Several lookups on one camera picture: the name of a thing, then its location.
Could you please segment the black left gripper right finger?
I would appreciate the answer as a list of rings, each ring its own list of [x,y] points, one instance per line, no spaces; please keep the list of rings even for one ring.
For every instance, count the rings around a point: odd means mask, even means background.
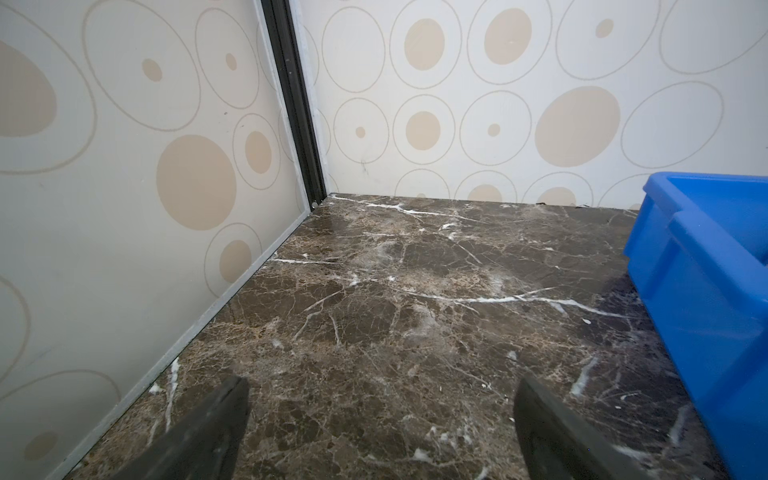
[[[514,397],[516,435],[532,479],[646,479],[648,475],[532,376]]]

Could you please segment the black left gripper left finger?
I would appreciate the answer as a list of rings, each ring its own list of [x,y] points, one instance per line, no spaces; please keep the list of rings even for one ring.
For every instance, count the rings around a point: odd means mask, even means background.
[[[248,380],[231,376],[125,465],[115,479],[231,479],[250,413]]]

